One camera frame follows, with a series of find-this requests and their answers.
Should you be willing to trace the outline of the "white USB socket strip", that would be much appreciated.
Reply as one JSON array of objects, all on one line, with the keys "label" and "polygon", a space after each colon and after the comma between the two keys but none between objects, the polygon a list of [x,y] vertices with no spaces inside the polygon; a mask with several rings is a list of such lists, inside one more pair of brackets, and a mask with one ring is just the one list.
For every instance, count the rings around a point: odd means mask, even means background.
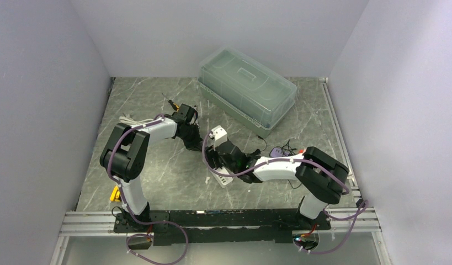
[{"label": "white USB socket strip", "polygon": [[230,173],[225,167],[215,168],[213,171],[210,171],[222,188],[226,188],[228,185],[230,185],[233,182],[233,177],[221,176],[221,175],[214,173],[214,171],[223,173],[223,174],[227,174],[227,175],[229,175]]}]

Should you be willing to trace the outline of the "black TP-Link power adapter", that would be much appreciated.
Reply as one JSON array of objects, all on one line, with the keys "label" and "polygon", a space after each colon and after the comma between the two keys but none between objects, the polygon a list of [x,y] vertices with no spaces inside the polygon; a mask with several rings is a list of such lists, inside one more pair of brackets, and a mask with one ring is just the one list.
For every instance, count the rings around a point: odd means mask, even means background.
[{"label": "black TP-Link power adapter", "polygon": [[293,155],[295,155],[295,151],[296,151],[297,149],[296,149],[296,148],[292,148],[292,147],[289,145],[289,143],[290,143],[290,140],[288,140],[288,141],[286,142],[286,144],[283,145],[283,146],[275,146],[275,147],[282,147],[283,149],[285,149],[285,150],[287,150],[287,151],[290,152],[290,156],[293,156]]}]

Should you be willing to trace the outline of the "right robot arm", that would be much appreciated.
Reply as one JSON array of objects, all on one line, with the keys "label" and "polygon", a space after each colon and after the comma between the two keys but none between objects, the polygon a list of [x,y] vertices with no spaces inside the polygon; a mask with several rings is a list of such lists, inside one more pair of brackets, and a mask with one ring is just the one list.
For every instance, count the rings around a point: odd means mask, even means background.
[{"label": "right robot arm", "polygon": [[311,228],[326,206],[338,204],[341,196],[350,192],[345,183],[348,167],[314,146],[293,156],[265,157],[246,155],[226,141],[218,147],[203,144],[202,155],[207,168],[218,176],[246,183],[299,181],[309,191],[296,213],[302,229]]}]

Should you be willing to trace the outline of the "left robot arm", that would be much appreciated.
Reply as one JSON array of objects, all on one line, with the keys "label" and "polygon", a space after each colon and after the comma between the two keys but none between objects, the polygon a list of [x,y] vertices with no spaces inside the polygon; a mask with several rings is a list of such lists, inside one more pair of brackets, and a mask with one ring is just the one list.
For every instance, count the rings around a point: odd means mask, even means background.
[{"label": "left robot arm", "polygon": [[150,205],[143,194],[140,174],[148,147],[164,139],[182,140],[185,148],[200,151],[199,126],[187,120],[157,116],[144,124],[118,123],[101,153],[99,163],[119,188],[123,213],[137,232],[145,231],[151,222]]}]

